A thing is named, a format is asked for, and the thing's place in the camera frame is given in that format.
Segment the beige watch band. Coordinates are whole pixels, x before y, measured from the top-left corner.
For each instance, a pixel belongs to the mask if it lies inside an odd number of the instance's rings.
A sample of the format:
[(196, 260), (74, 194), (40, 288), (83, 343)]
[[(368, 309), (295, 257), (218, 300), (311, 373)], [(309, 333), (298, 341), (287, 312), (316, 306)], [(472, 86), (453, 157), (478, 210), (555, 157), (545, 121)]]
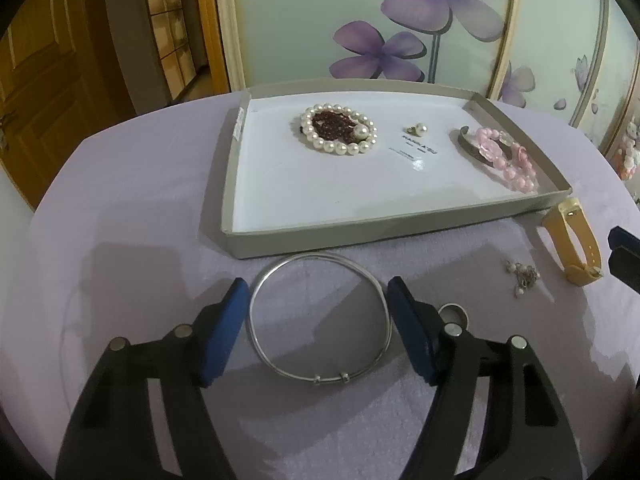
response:
[(551, 208), (541, 222), (551, 237), (565, 278), (585, 287), (603, 276), (600, 247), (578, 198)]

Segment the small silver earrings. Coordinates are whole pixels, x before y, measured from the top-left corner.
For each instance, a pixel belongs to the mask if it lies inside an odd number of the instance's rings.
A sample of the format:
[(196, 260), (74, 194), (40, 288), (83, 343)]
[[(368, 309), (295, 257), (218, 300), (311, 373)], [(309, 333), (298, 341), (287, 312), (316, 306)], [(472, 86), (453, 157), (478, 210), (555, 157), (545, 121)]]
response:
[(540, 274), (534, 266), (526, 266), (520, 262), (507, 261), (506, 272), (516, 279), (513, 289), (514, 297), (521, 298), (529, 289), (532, 289), (540, 280)]

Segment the wide silver cuff bangle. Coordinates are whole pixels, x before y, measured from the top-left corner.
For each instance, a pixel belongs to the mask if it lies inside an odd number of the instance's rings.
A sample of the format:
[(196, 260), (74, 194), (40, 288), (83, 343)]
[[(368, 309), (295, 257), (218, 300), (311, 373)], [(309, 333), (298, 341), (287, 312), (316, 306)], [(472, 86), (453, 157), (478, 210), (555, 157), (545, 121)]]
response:
[(460, 146), (472, 157), (487, 166), (492, 166), (498, 159), (510, 162), (512, 159), (513, 139), (505, 131), (478, 128), (474, 131), (463, 126), (458, 133)]

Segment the pearl earring pair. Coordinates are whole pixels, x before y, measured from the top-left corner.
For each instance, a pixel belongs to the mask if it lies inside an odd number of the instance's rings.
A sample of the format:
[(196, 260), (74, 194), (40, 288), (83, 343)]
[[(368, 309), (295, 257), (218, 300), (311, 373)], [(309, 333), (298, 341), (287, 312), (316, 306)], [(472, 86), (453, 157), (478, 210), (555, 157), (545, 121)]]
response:
[(427, 133), (428, 128), (426, 125), (422, 124), (422, 122), (418, 122), (417, 124), (405, 128), (405, 132), (412, 134), (413, 136), (424, 136)]

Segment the thin silver bangle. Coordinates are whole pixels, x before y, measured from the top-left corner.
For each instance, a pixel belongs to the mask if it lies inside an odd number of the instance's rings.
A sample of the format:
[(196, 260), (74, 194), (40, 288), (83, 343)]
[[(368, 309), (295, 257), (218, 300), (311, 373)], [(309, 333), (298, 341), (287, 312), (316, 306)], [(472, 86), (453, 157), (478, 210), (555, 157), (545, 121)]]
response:
[(262, 364), (314, 386), (371, 373), (394, 332), (381, 282), (332, 252), (290, 255), (262, 270), (250, 288), (245, 326)]

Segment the plush toy stack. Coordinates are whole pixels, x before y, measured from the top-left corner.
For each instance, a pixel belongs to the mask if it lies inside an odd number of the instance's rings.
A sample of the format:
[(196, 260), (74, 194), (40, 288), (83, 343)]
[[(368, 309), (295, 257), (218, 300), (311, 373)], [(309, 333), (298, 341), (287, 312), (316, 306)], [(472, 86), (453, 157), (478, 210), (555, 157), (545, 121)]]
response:
[(639, 119), (631, 118), (620, 138), (614, 142), (610, 165), (623, 182), (639, 171)]

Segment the purple tablecloth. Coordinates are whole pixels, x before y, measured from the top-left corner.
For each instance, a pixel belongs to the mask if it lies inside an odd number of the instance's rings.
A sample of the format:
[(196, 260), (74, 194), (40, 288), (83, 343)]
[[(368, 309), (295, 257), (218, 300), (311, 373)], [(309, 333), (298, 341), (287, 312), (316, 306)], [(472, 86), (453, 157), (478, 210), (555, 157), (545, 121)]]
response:
[[(265, 260), (222, 247), (221, 187), (239, 97), (147, 114), (85, 141), (37, 208), (2, 320), (1, 402), (26, 448), (54, 471), (82, 387), (108, 342), (155, 340), (217, 302)], [(612, 276), (565, 281), (536, 214), (346, 248), (381, 281), (456, 302), (480, 338), (533, 345), (567, 412), (585, 470), (615, 443), (639, 375), (639, 298)], [(540, 280), (515, 298), (507, 261)], [(291, 382), (246, 338), (204, 393), (242, 479), (396, 479), (433, 397), (399, 340), (346, 386)]]

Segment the grey cardboard tray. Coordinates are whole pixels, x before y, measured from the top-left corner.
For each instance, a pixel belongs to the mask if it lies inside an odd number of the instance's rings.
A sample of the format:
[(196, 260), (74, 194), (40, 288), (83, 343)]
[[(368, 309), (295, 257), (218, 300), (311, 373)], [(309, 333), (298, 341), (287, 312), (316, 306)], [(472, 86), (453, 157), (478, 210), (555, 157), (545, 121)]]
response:
[[(370, 119), (362, 154), (335, 154), (302, 127), (331, 105)], [(428, 128), (413, 136), (405, 128)], [(461, 127), (505, 131), (535, 180), (520, 192), (469, 155)], [(480, 94), (438, 84), (316, 79), (245, 90), (232, 132), (220, 229), (240, 259), (334, 248), (469, 226), (550, 208), (570, 184), (529, 135)]]

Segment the brown wooden door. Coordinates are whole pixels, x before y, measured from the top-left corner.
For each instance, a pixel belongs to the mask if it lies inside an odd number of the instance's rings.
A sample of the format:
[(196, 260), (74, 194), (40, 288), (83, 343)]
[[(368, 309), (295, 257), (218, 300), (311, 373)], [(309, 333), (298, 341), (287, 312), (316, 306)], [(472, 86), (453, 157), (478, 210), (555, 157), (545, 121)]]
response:
[(105, 0), (25, 0), (1, 37), (1, 166), (26, 204), (83, 140), (134, 114)]

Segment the floral sliding wardrobe door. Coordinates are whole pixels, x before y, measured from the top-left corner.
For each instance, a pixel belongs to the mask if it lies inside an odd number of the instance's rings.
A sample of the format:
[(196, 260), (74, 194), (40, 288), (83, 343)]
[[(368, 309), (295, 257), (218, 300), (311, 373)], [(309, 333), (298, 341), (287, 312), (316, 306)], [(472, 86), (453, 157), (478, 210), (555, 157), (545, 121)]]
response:
[(511, 0), (217, 0), (233, 87), (323, 77), (495, 92)]

